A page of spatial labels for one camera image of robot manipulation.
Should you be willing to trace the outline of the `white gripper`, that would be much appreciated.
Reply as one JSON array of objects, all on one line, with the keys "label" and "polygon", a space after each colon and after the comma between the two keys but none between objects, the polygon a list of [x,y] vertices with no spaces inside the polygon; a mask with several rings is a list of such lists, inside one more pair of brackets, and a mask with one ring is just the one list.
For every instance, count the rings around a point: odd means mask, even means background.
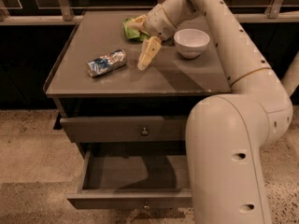
[{"label": "white gripper", "polygon": [[141,15],[125,23],[129,29],[154,35],[142,43],[142,50],[137,63],[139,70],[145,70],[150,65],[162,46],[162,40],[165,41],[174,34],[177,24],[176,11],[165,4],[157,5],[147,16]]}]

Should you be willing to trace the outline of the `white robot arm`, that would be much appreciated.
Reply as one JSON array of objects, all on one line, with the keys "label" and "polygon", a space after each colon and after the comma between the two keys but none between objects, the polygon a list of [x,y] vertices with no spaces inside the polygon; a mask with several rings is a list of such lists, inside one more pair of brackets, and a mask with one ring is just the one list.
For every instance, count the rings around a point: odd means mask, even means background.
[{"label": "white robot arm", "polygon": [[231,89],[198,103],[185,144],[195,224],[272,224],[260,148],[292,121],[292,102],[275,72],[223,0],[165,0],[129,27],[148,33],[138,66],[146,68],[183,21],[206,19]]}]

